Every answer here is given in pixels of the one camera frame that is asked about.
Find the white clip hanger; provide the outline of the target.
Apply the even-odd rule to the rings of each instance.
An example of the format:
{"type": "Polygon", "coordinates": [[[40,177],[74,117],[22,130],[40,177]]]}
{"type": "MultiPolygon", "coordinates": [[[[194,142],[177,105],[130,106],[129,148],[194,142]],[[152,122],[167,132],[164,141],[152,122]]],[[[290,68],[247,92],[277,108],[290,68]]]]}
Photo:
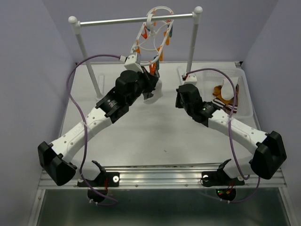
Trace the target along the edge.
{"type": "Polygon", "coordinates": [[[150,74],[156,76],[159,76],[159,63],[163,61],[163,47],[170,43],[174,23],[172,19],[153,20],[154,16],[163,14],[173,15],[174,12],[169,7],[157,6],[147,13],[148,21],[142,23],[130,49],[130,53],[147,55],[142,66],[148,67],[150,74]]]}

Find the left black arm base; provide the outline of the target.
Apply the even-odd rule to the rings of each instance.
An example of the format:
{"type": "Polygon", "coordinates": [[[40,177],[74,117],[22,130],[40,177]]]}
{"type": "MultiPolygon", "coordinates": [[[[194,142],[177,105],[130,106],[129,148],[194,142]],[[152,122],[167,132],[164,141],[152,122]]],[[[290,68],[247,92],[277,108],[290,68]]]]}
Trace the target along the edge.
{"type": "Polygon", "coordinates": [[[86,181],[92,187],[118,187],[120,173],[108,171],[97,161],[85,163],[82,169],[86,181]]]}

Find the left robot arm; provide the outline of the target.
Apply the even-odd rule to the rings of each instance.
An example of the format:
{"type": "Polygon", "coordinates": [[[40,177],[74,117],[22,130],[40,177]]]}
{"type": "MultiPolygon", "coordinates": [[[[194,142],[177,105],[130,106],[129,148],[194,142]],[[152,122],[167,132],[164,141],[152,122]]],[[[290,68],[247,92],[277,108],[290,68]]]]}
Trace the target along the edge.
{"type": "Polygon", "coordinates": [[[50,144],[43,141],[38,145],[41,167],[56,185],[65,185],[76,174],[77,167],[71,162],[75,154],[87,146],[96,134],[125,115],[143,93],[161,97],[161,89],[161,80],[147,71],[123,71],[116,79],[115,86],[81,122],[50,144]]]}

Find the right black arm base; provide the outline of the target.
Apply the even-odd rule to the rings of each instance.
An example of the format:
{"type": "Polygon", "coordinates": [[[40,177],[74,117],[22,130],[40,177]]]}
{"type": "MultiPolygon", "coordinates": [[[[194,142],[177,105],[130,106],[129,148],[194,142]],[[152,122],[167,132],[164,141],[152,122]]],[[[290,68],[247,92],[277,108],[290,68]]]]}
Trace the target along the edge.
{"type": "Polygon", "coordinates": [[[231,159],[226,160],[221,165],[219,165],[216,171],[203,171],[200,182],[205,187],[212,186],[243,186],[245,184],[244,180],[239,180],[238,178],[230,178],[225,172],[224,167],[231,159]]]}

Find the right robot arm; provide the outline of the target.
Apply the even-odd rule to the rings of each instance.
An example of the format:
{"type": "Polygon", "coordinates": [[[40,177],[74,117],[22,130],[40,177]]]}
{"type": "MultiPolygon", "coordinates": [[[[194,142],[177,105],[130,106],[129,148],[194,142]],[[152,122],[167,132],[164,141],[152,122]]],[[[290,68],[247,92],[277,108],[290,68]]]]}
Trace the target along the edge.
{"type": "Polygon", "coordinates": [[[195,122],[227,135],[252,154],[252,157],[226,160],[216,172],[220,183],[226,184],[241,175],[271,179],[287,159],[278,132],[260,131],[231,118],[216,104],[203,101],[198,88],[192,84],[181,85],[176,92],[177,108],[183,108],[195,122]]]}

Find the white plastic basket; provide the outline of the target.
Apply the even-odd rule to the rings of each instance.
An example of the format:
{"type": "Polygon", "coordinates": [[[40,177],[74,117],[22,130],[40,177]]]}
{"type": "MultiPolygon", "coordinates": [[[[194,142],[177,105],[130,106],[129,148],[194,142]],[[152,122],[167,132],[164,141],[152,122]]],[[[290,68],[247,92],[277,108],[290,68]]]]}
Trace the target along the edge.
{"type": "Polygon", "coordinates": [[[242,119],[253,116],[253,108],[246,81],[245,72],[239,68],[219,68],[231,81],[217,71],[205,70],[198,72],[197,87],[204,101],[214,101],[227,111],[231,110],[234,101],[233,88],[236,88],[236,104],[233,117],[242,119]]]}

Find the mustard yellow sock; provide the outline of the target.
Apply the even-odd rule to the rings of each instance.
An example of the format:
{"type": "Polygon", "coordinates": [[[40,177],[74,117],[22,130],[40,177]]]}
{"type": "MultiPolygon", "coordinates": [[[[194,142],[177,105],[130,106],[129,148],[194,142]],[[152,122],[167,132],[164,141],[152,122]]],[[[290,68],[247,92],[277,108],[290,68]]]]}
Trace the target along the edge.
{"type": "Polygon", "coordinates": [[[214,87],[213,95],[215,97],[221,97],[222,96],[221,92],[222,92],[222,86],[221,85],[214,87]]]}

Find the striped maroon white sock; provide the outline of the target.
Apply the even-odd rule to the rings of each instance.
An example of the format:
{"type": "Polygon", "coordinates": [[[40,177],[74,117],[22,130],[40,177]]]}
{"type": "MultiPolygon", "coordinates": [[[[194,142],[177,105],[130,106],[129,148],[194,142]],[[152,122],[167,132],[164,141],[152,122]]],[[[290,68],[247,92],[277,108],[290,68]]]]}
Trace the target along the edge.
{"type": "Polygon", "coordinates": [[[238,99],[236,99],[236,102],[234,102],[234,98],[229,101],[223,102],[223,100],[215,98],[212,102],[219,106],[227,114],[230,114],[232,107],[234,107],[233,114],[236,114],[238,111],[238,99]]]}

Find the white clothes rack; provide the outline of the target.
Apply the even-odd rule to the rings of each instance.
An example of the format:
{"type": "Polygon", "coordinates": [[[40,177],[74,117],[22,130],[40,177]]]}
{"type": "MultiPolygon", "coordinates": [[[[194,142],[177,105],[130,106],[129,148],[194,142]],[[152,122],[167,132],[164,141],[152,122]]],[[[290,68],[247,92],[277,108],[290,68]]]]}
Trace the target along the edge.
{"type": "MultiPolygon", "coordinates": [[[[172,19],[173,31],[177,20],[188,19],[192,22],[192,31],[190,35],[190,46],[186,71],[189,72],[192,67],[195,46],[198,35],[198,28],[201,21],[203,9],[197,6],[190,13],[186,14],[163,14],[154,16],[154,21],[163,19],[172,19]]],[[[87,59],[86,69],[92,82],[92,87],[96,92],[96,99],[104,96],[104,79],[98,79],[92,63],[99,57],[107,58],[110,61],[117,59],[125,63],[127,57],[131,55],[130,49],[138,35],[143,22],[148,21],[146,15],[142,17],[118,18],[98,21],[80,21],[75,16],[68,18],[68,23],[75,36],[76,44],[79,47],[79,53],[76,55],[77,61],[87,59]]],[[[145,63],[147,55],[141,55],[141,67],[145,63]]]]}

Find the aluminium rail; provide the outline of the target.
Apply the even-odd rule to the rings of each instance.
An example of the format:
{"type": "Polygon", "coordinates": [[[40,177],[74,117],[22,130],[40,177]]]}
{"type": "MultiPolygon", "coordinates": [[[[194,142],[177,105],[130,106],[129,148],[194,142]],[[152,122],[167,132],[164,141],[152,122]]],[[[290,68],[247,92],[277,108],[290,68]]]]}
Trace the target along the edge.
{"type": "MultiPolygon", "coordinates": [[[[201,185],[205,171],[216,171],[218,165],[165,166],[165,167],[107,167],[107,172],[119,172],[119,186],[112,189],[206,189],[201,185]]],[[[250,176],[241,188],[255,188],[257,176],[250,176]]],[[[72,179],[63,186],[57,186],[43,170],[38,189],[84,189],[72,179]]],[[[261,179],[259,188],[287,187],[283,172],[279,169],[272,179],[261,179]]]]}

